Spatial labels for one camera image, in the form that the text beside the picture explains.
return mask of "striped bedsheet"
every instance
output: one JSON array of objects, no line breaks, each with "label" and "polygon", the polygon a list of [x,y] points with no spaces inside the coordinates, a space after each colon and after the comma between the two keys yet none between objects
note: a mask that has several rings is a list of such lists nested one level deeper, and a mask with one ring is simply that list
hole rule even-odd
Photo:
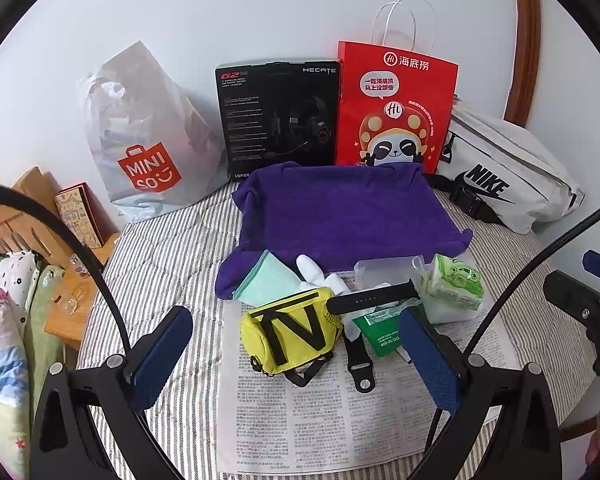
[{"label": "striped bedsheet", "polygon": [[[229,184],[192,207],[127,226],[105,273],[132,344],[154,330],[174,304],[186,306],[193,315],[194,333],[189,347],[156,405],[147,412],[148,425],[158,443],[186,479],[234,476],[219,473],[216,468],[223,302],[214,295],[218,267],[237,244],[240,232],[240,212],[231,200],[233,190],[235,184]],[[445,196],[438,197],[459,228],[474,230],[470,251],[495,297],[542,249],[534,234],[518,235],[506,227],[475,222]],[[551,270],[550,264],[536,270],[509,300],[501,316],[520,362],[535,361],[544,368],[560,423],[593,380],[595,352],[584,330],[544,300],[542,282]],[[98,294],[78,367],[99,366],[117,352],[122,352],[122,344]],[[130,480],[133,476],[97,408],[94,421],[116,472],[120,478]],[[493,430],[494,423],[483,428],[459,478],[471,478]],[[407,478],[420,458],[415,455],[347,473],[302,478],[401,480]],[[242,480],[243,475],[236,476]],[[249,480],[260,479],[251,476]]]}]

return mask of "wooden table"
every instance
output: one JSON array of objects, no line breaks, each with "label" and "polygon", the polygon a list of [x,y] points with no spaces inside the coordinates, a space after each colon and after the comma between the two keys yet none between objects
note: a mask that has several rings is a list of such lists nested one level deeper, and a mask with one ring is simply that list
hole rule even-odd
[{"label": "wooden table", "polygon": [[[104,247],[93,249],[93,253],[97,258],[105,263],[115,247],[115,241],[120,236],[115,233],[109,237]],[[84,329],[87,325],[87,319],[91,312],[93,298],[96,295],[98,288],[91,279],[91,276],[85,278],[75,272],[75,267],[71,266],[64,273],[61,283],[58,286],[59,290],[73,291],[81,287],[82,294],[73,314],[66,314],[64,310],[57,304],[51,305],[49,313],[46,316],[45,332],[59,337],[62,341],[71,345],[76,350],[80,349],[80,343],[84,335]]]}]

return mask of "yellow bag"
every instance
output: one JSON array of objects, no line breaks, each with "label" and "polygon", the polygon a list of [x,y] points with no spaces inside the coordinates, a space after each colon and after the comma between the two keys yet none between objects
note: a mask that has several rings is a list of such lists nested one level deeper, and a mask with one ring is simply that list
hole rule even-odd
[{"label": "yellow bag", "polygon": [[[333,358],[342,334],[340,318],[327,312],[331,296],[330,289],[316,288],[244,314],[240,336],[253,369],[270,376],[283,373],[296,386],[307,386]],[[296,372],[309,363],[304,376]]]}]

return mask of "metal screw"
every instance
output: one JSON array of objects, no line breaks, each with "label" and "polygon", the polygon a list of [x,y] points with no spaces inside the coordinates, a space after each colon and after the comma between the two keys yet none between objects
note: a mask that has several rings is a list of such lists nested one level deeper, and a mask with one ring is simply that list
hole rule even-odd
[{"label": "metal screw", "polygon": [[51,375],[58,375],[62,371],[62,363],[53,363],[49,367],[49,373]]},{"label": "metal screw", "polygon": [[118,368],[122,364],[122,361],[124,361],[122,355],[115,354],[112,355],[109,359],[107,359],[107,366],[109,368]]},{"label": "metal screw", "polygon": [[481,355],[471,354],[467,360],[469,361],[469,364],[471,366],[474,366],[476,368],[484,366],[484,358]]},{"label": "metal screw", "polygon": [[542,368],[538,363],[529,363],[527,368],[533,375],[540,375],[542,373]]}]

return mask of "newspaper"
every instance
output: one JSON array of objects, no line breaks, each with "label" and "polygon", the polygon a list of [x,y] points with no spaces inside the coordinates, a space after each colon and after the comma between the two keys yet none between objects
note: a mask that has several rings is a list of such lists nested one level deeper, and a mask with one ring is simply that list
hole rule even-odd
[{"label": "newspaper", "polygon": [[[476,319],[443,325],[464,349],[493,305],[486,290]],[[218,470],[225,473],[294,475],[357,469],[421,452],[435,404],[420,376],[394,352],[374,360],[375,389],[356,391],[340,341],[335,357],[308,386],[283,375],[253,371],[240,343],[240,318],[251,307],[230,301],[224,307],[218,400]],[[494,367],[520,369],[507,332],[497,316],[475,349]],[[485,423],[497,418],[492,408]]]}]

